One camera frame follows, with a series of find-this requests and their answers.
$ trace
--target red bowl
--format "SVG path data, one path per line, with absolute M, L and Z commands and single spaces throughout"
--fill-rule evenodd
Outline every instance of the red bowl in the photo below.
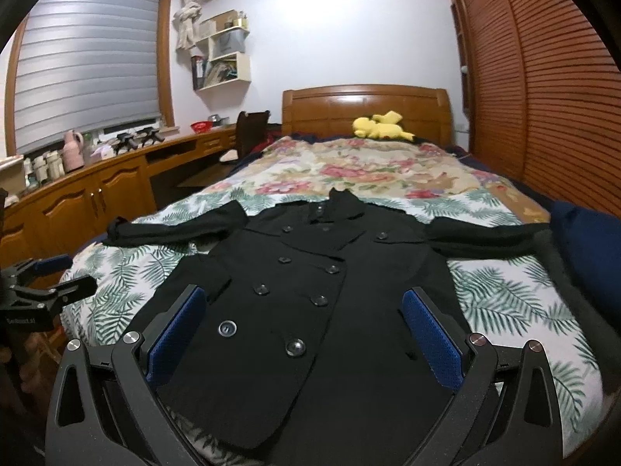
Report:
M 190 127 L 195 133 L 207 133 L 212 126 L 213 123 L 211 121 L 200 121 L 190 124 Z

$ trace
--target gray storage bin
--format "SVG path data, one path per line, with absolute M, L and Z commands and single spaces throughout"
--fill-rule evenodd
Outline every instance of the gray storage bin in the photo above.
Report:
M 231 54 L 231 52 L 246 52 L 245 39 L 246 32 L 244 30 L 231 30 L 221 34 L 214 43 L 214 57 Z

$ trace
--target wooden headboard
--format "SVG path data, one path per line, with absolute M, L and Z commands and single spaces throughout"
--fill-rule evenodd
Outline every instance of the wooden headboard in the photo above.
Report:
M 412 85 L 328 85 L 283 92 L 283 135 L 351 136 L 358 117 L 394 110 L 407 132 L 441 146 L 452 143 L 451 107 L 444 89 Z

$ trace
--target drawer handle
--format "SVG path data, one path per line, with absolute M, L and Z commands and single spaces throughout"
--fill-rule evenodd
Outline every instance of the drawer handle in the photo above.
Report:
M 99 217 L 97 212 L 97 203 L 95 203 L 95 193 L 91 193 L 92 211 L 95 212 L 95 217 Z
M 106 211 L 106 200 L 104 199 L 104 192 L 99 188 L 97 190 L 99 193 L 99 199 L 101 200 L 101 206 L 104 208 L 104 212 Z

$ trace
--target wooden wardrobe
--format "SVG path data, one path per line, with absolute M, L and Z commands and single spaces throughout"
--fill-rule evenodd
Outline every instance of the wooden wardrobe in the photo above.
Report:
M 454 0 L 471 151 L 554 199 L 621 217 L 621 73 L 572 0 Z

